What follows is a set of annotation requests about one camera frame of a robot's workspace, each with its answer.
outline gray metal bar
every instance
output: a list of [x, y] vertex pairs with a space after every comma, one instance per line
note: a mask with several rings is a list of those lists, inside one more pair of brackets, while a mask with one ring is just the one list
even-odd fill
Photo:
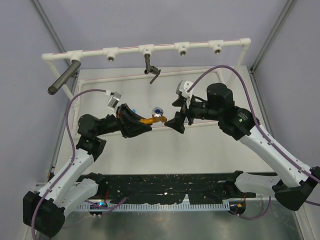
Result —
[[54, 95], [58, 90], [68, 81], [68, 79], [77, 72], [78, 68], [81, 66], [81, 62], [78, 60], [73, 60], [72, 64], [61, 74], [60, 77], [48, 88], [48, 93]]
[[262, 59], [264, 58], [264, 56], [268, 52], [270, 46], [272, 45], [272, 43], [274, 42], [275, 38], [277, 37], [279, 31], [283, 27], [285, 21], [287, 20], [289, 14], [291, 13], [291, 11], [294, 8], [297, 1], [298, 0], [287, 0], [286, 3], [284, 4], [280, 15], [278, 16], [278, 18], [276, 19], [276, 21], [272, 27], [271, 32], [269, 33], [268, 37], [264, 41], [263, 46], [262, 46], [256, 60], [254, 61], [252, 67], [250, 68], [250, 70], [253, 73], [257, 70]]
[[[56, 45], [56, 47], [58, 48], [60, 53], [65, 53], [66, 49], [62, 45], [54, 27], [52, 26], [51, 22], [49, 21], [48, 16], [47, 16], [46, 12], [44, 11], [43, 7], [41, 6], [39, 0], [29, 0], [29, 1], [33, 5], [37, 14], [39, 15], [42, 23], [44, 24], [47, 32], [49, 33], [50, 37], [52, 38], [54, 44]], [[68, 66], [71, 65], [67, 59], [65, 59], [64, 61]]]
[[252, 86], [253, 86], [253, 90], [254, 90], [256, 99], [258, 101], [258, 104], [259, 104], [259, 107], [260, 107], [260, 110], [261, 110], [261, 114], [262, 114], [262, 118], [263, 118], [263, 121], [264, 121], [264, 124], [265, 124], [265, 128], [271, 134], [271, 136], [274, 136], [274, 133], [272, 131], [272, 128], [271, 128], [271, 125], [270, 125], [270, 122], [269, 122], [269, 119], [268, 119], [266, 108], [265, 108], [264, 102], [262, 100], [261, 92], [260, 92], [258, 83], [256, 81], [255, 74], [249, 69], [248, 69], [248, 72], [249, 72], [249, 76], [250, 76], [250, 79], [251, 79], [251, 82], [252, 82]]

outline lavender wall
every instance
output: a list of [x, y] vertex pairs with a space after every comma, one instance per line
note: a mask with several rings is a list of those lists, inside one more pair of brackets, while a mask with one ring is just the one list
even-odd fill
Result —
[[[297, 1], [256, 72], [274, 135], [295, 156], [320, 166], [320, 1]], [[320, 203], [319, 186], [310, 201]], [[320, 238], [320, 207], [308, 206]]]
[[41, 54], [58, 50], [29, 1], [2, 1], [0, 31], [0, 239], [21, 240], [22, 199], [46, 178], [67, 99], [47, 94]]

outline orange connector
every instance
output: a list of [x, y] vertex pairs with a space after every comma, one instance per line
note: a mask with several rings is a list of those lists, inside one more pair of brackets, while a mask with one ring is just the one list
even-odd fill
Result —
[[143, 124], [151, 125], [157, 122], [163, 122], [165, 123], [167, 121], [167, 118], [165, 116], [159, 116], [159, 117], [151, 117], [151, 118], [141, 118], [140, 122]]

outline white pvc pipe frame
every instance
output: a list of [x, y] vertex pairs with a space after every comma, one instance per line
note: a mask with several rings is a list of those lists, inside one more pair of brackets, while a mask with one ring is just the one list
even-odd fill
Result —
[[[55, 60], [61, 60], [61, 59], [69, 59], [72, 60], [78, 60], [80, 61], [81, 58], [85, 57], [93, 57], [93, 56], [106, 56], [113, 57], [115, 59], [116, 55], [118, 54], [131, 54], [131, 53], [142, 53], [144, 54], [152, 54], [154, 51], [163, 51], [163, 50], [175, 50], [179, 51], [182, 47], [184, 49], [194, 49], [194, 48], [211, 48], [213, 49], [213, 52], [217, 48], [217, 45], [220, 45], [221, 48], [224, 47], [241, 47], [241, 52], [239, 55], [239, 58], [235, 64], [234, 69], [236, 71], [239, 71], [239, 68], [241, 66], [241, 63], [246, 55], [246, 52], [251, 44], [250, 38], [240, 38], [239, 40], [210, 40], [206, 42], [176, 42], [173, 44], [160, 44], [160, 45], [153, 45], [153, 44], [147, 44], [147, 45], [139, 45], [139, 46], [133, 46], [133, 47], [111, 47], [111, 48], [103, 48], [99, 50], [74, 50], [74, 51], [68, 51], [68, 52], [62, 52], [62, 53], [44, 53], [42, 54], [42, 59], [46, 62], [46, 64], [49, 66], [49, 68], [52, 70], [53, 74], [56, 78], [60, 77], [60, 73], [58, 72], [54, 61]], [[172, 72], [162, 72], [159, 77], [169, 77], [169, 76], [176, 76], [176, 75], [187, 75], [187, 74], [202, 74], [207, 69], [196, 69], [196, 70], [183, 70], [183, 71], [172, 71]], [[221, 83], [225, 83], [222, 72], [220, 69], [216, 69], [215, 71], [212, 71], [218, 75], [219, 81]], [[231, 74], [230, 79], [228, 81], [229, 84], [233, 82], [235, 79], [235, 74]], [[81, 80], [78, 83], [78, 90], [77, 94], [82, 91], [82, 86], [85, 84], [95, 84], [95, 83], [107, 83], [107, 82], [117, 82], [117, 81], [126, 81], [126, 80], [136, 80], [136, 79], [148, 79], [150, 78], [150, 75], [131, 75], [131, 76], [121, 76], [121, 77], [109, 77], [109, 78], [101, 78], [101, 79], [91, 79], [90, 81], [87, 80]], [[63, 91], [67, 95], [69, 99], [72, 99], [74, 95], [71, 93], [67, 85], [62, 86]], [[73, 116], [73, 122], [72, 122], [72, 138], [78, 139], [80, 137], [79, 134], [77, 134], [77, 121], [79, 116], [79, 109], [80, 109], [80, 97], [78, 97], [77, 100], [74, 101], [72, 104], [74, 107], [74, 116]], [[202, 122], [202, 123], [195, 123], [192, 126], [185, 125], [186, 128], [192, 128], [192, 127], [205, 127], [205, 126], [211, 126], [211, 125], [217, 125], [216, 121], [209, 121], [209, 122]], [[171, 128], [168, 127], [153, 127], [152, 131], [164, 131], [169, 130]], [[108, 136], [111, 135], [120, 135], [120, 132], [113, 132], [109, 133]]]

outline metal floor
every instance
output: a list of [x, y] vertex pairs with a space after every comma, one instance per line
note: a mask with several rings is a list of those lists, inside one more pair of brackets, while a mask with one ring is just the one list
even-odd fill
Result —
[[[248, 201], [246, 216], [267, 202]], [[73, 212], [65, 226], [89, 213]], [[294, 212], [273, 201], [269, 213], [245, 220], [225, 211], [114, 212], [62, 229], [53, 240], [303, 240]]]

